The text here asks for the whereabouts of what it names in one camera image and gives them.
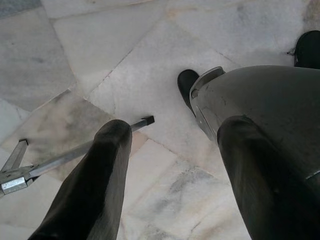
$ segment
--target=marble tile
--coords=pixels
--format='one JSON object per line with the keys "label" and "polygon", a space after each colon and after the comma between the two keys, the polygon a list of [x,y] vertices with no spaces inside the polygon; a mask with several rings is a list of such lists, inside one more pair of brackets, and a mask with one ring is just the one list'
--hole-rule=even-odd
{"label": "marble tile", "polygon": [[129,159],[122,212],[127,212],[157,179],[175,163],[177,156],[153,140]]}
{"label": "marble tile", "polygon": [[[11,152],[19,139],[28,139],[23,161],[39,164],[91,141],[113,117],[67,90],[36,111],[2,145]],[[63,181],[81,160],[75,159],[49,174]]]}
{"label": "marble tile", "polygon": [[220,8],[216,1],[196,3],[196,10],[175,14],[169,8],[167,16],[241,66],[293,65],[286,53],[303,33],[308,1],[247,0]]}
{"label": "marble tile", "polygon": [[147,135],[139,131],[133,132],[130,157],[132,157],[145,144],[147,140]]}
{"label": "marble tile", "polygon": [[0,19],[40,6],[40,0],[1,0]]}
{"label": "marble tile", "polygon": [[42,7],[0,21],[0,97],[33,111],[75,82]]}
{"label": "marble tile", "polygon": [[118,234],[116,236],[116,240],[127,240],[125,236],[125,229],[122,220],[120,220],[120,225],[118,229]]}
{"label": "marble tile", "polygon": [[164,15],[166,3],[166,0],[153,0],[54,23],[78,79],[79,93],[86,96],[103,81]]}
{"label": "marble tile", "polygon": [[45,174],[29,187],[0,198],[0,225],[36,229],[60,186],[60,181]]}
{"label": "marble tile", "polygon": [[241,239],[250,239],[231,186],[184,160],[177,160],[128,214],[180,239],[235,239],[242,232]]}
{"label": "marble tile", "polygon": [[156,226],[142,221],[139,218],[125,216],[122,219],[125,238],[117,238],[117,240],[180,240],[181,238],[173,236]]}
{"label": "marble tile", "polygon": [[0,169],[5,165],[7,159],[10,157],[10,152],[0,147]]}
{"label": "marble tile", "polygon": [[166,15],[169,18],[174,18],[176,15],[190,11],[218,12],[223,8],[248,1],[252,0],[169,0]]}
{"label": "marble tile", "polygon": [[0,224],[1,239],[4,240],[26,240],[34,231],[33,228]]}
{"label": "marble tile", "polygon": [[49,18],[98,12],[127,5],[135,5],[150,0],[41,0]]}
{"label": "marble tile", "polygon": [[0,99],[0,144],[29,116],[29,112]]}
{"label": "marble tile", "polygon": [[303,13],[303,30],[305,32],[320,29],[320,1],[309,0]]}
{"label": "marble tile", "polygon": [[226,71],[237,68],[208,45],[164,20],[88,100],[121,119],[134,121],[154,115],[155,123],[143,129],[143,133],[179,156],[206,166],[212,174],[228,179],[217,146],[197,126],[177,87],[177,76],[182,70],[193,68],[202,74],[216,66],[223,66]]}

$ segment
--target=tile grout line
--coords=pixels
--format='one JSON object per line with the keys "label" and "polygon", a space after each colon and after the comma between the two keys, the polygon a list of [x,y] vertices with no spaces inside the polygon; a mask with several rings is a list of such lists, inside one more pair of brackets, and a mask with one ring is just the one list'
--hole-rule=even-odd
{"label": "tile grout line", "polygon": [[49,19],[53,22],[56,22],[58,20],[66,20],[66,19],[73,18],[73,17],[86,16],[86,15],[90,15],[90,14],[96,14],[96,13],[111,11],[111,10],[115,10],[115,9],[131,7],[131,6],[135,6],[135,5],[146,4],[146,3],[153,2],[153,1],[159,1],[159,0],[140,0],[140,1],[134,2],[134,3],[124,3],[124,4],[120,4],[120,5],[104,6],[104,7],[100,7],[97,10],[93,10],[93,11],[89,11],[89,12],[75,13],[75,14],[61,16],[61,17],[51,17]]}
{"label": "tile grout line", "polygon": [[131,211],[132,211],[133,206],[137,205],[137,203],[139,203],[140,200],[145,197],[145,195],[158,183],[158,181],[165,175],[165,173],[166,173],[168,170],[172,169],[172,167],[177,164],[177,160],[178,160],[178,159],[179,159],[179,157],[177,156],[177,157],[174,159],[174,163],[172,163],[172,164],[171,164],[170,166],[168,166],[165,170],[163,170],[163,171],[160,173],[160,175],[152,182],[151,186],[148,187],[146,190],[144,190],[144,191],[141,193],[141,195],[140,195],[132,204],[130,204],[130,206],[129,206],[129,208],[128,208],[129,210],[128,210],[125,214],[132,216],[132,215],[131,215]]}
{"label": "tile grout line", "polygon": [[90,93],[87,94],[86,98],[89,98],[89,96],[91,95],[91,93],[93,93],[93,92],[110,76],[110,74],[125,60],[125,58],[127,58],[127,56],[128,56],[133,50],[136,49],[136,47],[139,45],[139,43],[156,27],[156,25],[159,24],[160,21],[163,20],[163,17],[164,17],[164,16],[160,17],[160,18],[145,32],[145,34],[143,34],[143,35],[141,36],[141,38],[137,41],[137,43],[134,45],[134,47],[118,62],[118,64],[107,74],[107,76],[104,77],[103,80],[102,80],[99,84],[97,84]]}
{"label": "tile grout line", "polygon": [[184,157],[184,156],[182,156],[180,153],[177,153],[177,152],[172,151],[171,149],[169,149],[168,147],[166,147],[166,146],[163,145],[162,143],[160,143],[160,142],[158,142],[158,141],[156,141],[156,140],[154,140],[154,139],[152,139],[152,138],[150,138],[150,137],[148,136],[148,140],[149,140],[149,139],[152,140],[152,141],[154,141],[155,143],[161,145],[163,148],[165,148],[165,149],[168,150],[169,152],[171,152],[171,153],[173,153],[174,155],[176,155],[179,159],[181,159],[181,160],[183,160],[183,161],[186,161],[186,162],[188,162],[189,164],[192,164],[192,165],[196,166],[197,168],[201,169],[201,170],[204,171],[205,173],[213,176],[215,179],[219,180],[221,183],[223,183],[223,184],[228,184],[228,185],[231,184],[230,181],[225,182],[224,180],[222,180],[222,179],[216,177],[215,175],[213,175],[211,172],[208,172],[207,170],[203,169],[203,168],[200,167],[199,165],[195,164],[194,162],[192,162],[192,159],[191,159],[191,158]]}
{"label": "tile grout line", "polygon": [[221,55],[222,57],[224,57],[225,59],[227,59],[229,62],[231,62],[232,64],[236,65],[239,68],[242,68],[242,66],[240,64],[238,64],[237,62],[233,61],[231,58],[225,56],[224,54],[222,54],[221,52],[217,51],[216,49],[214,49],[213,47],[210,46],[210,44],[206,41],[206,40],[201,40],[199,37],[195,36],[194,34],[192,34],[191,32],[189,32],[188,30],[184,29],[182,26],[180,26],[175,20],[168,18],[168,20],[174,24],[176,27],[180,28],[182,31],[184,31],[186,34],[188,34],[190,37],[192,37],[193,39],[205,44],[207,46],[208,49],[211,49],[213,51],[215,51],[217,54]]}

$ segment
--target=black rubber boot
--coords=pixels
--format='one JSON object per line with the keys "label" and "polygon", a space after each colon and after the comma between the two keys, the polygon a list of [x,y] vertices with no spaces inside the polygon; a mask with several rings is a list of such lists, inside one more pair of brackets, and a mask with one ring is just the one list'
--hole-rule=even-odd
{"label": "black rubber boot", "polygon": [[320,31],[304,33],[296,43],[294,66],[320,69]]}
{"label": "black rubber boot", "polygon": [[194,113],[191,107],[190,99],[189,99],[189,94],[191,87],[195,83],[195,81],[199,78],[199,74],[196,73],[195,71],[191,69],[187,69],[182,71],[177,79],[178,83],[178,88],[181,93],[181,96],[185,102],[185,104],[188,106],[188,108]]}

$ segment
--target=white marble tile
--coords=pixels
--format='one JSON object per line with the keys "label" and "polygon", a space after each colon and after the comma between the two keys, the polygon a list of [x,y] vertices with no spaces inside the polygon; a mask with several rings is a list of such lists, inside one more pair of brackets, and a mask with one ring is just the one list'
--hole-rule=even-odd
{"label": "white marble tile", "polygon": [[0,19],[41,6],[40,0],[2,0]]}
{"label": "white marble tile", "polygon": [[0,98],[33,111],[75,83],[42,7],[0,21]]}
{"label": "white marble tile", "polygon": [[54,28],[78,79],[78,92],[92,91],[163,16],[166,0],[59,19]]}
{"label": "white marble tile", "polygon": [[147,140],[129,159],[122,212],[127,212],[176,159],[174,153],[153,140]]}
{"label": "white marble tile", "polygon": [[168,17],[173,18],[184,12],[210,11],[218,12],[223,8],[230,7],[239,2],[251,0],[169,0],[166,8]]}
{"label": "white marble tile", "polygon": [[182,240],[139,218],[126,215],[122,219],[124,238],[117,240]]}
{"label": "white marble tile", "polygon": [[[246,232],[231,186],[183,160],[178,160],[128,214],[181,239],[233,239],[233,227],[228,223],[237,226],[234,231]],[[209,228],[207,219],[211,220]],[[205,238],[209,229],[210,238]]]}
{"label": "white marble tile", "polygon": [[320,1],[309,0],[303,14],[304,31],[320,29]]}
{"label": "white marble tile", "polygon": [[0,144],[10,136],[30,113],[0,99]]}
{"label": "white marble tile", "polygon": [[36,229],[60,186],[60,181],[45,174],[29,187],[5,195],[0,199],[0,224]]}
{"label": "white marble tile", "polygon": [[26,240],[34,231],[33,228],[0,224],[0,238],[3,240]]}
{"label": "white marble tile", "polygon": [[[19,139],[28,139],[29,146],[23,161],[40,164],[91,141],[96,132],[111,119],[113,117],[110,114],[67,90],[33,111],[2,147],[11,152]],[[49,174],[63,181],[81,158]]]}
{"label": "white marble tile", "polygon": [[118,234],[116,236],[116,240],[127,240],[122,220],[120,220],[120,225],[119,225],[119,229],[118,229]]}
{"label": "white marble tile", "polygon": [[98,12],[150,0],[41,0],[49,18],[57,19],[72,15]]}
{"label": "white marble tile", "polygon": [[0,147],[0,169],[2,169],[2,167],[5,165],[9,156],[10,156],[10,152]]}
{"label": "white marble tile", "polygon": [[286,53],[303,33],[308,1],[233,1],[217,8],[216,1],[198,0],[196,10],[188,2],[174,14],[168,8],[167,16],[237,64],[293,65]]}
{"label": "white marble tile", "polygon": [[200,130],[177,87],[178,74],[193,68],[200,74],[232,62],[170,21],[157,24],[89,96],[89,101],[117,118],[134,121],[154,115],[143,133],[213,174],[225,173],[217,146]]}

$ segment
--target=marble floor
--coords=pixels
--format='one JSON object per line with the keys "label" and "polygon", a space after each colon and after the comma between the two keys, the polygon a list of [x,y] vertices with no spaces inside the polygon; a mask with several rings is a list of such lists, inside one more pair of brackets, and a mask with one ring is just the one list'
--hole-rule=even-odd
{"label": "marble floor", "polygon": [[[320,30],[318,0],[3,0],[0,165],[19,137],[34,137],[26,157],[40,161],[109,119],[154,115],[133,136],[118,240],[249,240],[219,149],[176,79],[292,66],[308,30]],[[73,167],[0,199],[0,239],[28,238]]]}

